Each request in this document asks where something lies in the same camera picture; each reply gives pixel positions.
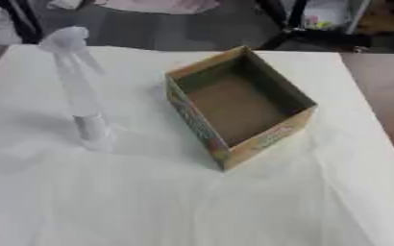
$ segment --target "gray floor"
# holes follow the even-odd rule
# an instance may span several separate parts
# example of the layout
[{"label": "gray floor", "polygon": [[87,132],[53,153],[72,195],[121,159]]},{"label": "gray floor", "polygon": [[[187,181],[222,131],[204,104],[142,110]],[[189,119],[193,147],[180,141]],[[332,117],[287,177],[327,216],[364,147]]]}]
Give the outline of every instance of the gray floor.
[{"label": "gray floor", "polygon": [[171,15],[115,11],[88,6],[78,12],[36,11],[46,32],[60,27],[88,27],[90,45],[112,45],[164,51],[226,50],[246,44],[258,47],[278,32],[273,22],[256,14],[253,1],[224,0],[199,14]]}]

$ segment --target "white tablecloth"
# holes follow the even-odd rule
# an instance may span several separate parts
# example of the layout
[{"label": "white tablecloth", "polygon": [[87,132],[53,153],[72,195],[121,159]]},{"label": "white tablecloth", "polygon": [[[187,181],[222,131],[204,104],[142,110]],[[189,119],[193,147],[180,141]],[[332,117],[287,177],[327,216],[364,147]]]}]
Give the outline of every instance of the white tablecloth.
[{"label": "white tablecloth", "polygon": [[165,71],[212,52],[91,52],[115,155],[79,147],[48,54],[0,60],[1,246],[394,246],[394,148],[337,54],[259,52],[318,112],[221,173],[164,96]]}]

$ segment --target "box wall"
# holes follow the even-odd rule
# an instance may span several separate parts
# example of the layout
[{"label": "box wall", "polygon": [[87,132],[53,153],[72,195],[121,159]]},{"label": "box wall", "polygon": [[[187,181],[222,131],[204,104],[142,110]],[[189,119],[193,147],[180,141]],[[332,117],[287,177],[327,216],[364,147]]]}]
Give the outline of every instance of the box wall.
[{"label": "box wall", "polygon": [[225,169],[231,169],[242,161],[258,154],[279,140],[292,135],[304,128],[315,107],[302,111],[264,133],[256,135],[247,141],[231,148],[230,157],[224,162]]},{"label": "box wall", "polygon": [[200,141],[209,150],[212,157],[221,167],[230,156],[227,144],[206,121],[202,114],[192,105],[186,95],[179,89],[173,80],[167,76],[167,98],[188,127],[197,135]]}]

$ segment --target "chair leg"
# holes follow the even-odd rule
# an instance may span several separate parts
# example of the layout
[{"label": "chair leg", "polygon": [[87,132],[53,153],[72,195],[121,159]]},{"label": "chair leg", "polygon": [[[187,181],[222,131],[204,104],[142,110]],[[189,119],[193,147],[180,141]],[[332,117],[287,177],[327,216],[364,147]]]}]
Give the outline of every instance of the chair leg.
[{"label": "chair leg", "polygon": [[43,33],[27,0],[0,0],[0,7],[9,13],[14,28],[24,43],[41,41]]}]

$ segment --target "printed design on box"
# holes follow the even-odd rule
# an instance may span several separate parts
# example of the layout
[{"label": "printed design on box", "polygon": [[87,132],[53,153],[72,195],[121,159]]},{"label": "printed design on box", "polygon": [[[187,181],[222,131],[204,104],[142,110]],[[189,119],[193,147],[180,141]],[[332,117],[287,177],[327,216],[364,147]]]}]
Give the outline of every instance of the printed design on box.
[{"label": "printed design on box", "polygon": [[229,156],[226,144],[174,83],[168,84],[167,96],[186,124],[208,148],[213,158],[218,162],[226,160]]},{"label": "printed design on box", "polygon": [[291,132],[294,130],[293,127],[285,125],[277,128],[273,132],[271,131],[265,137],[259,139],[257,145],[253,148],[254,150],[261,150],[269,147],[270,145],[274,144],[275,142],[281,140],[287,135],[290,135]]}]

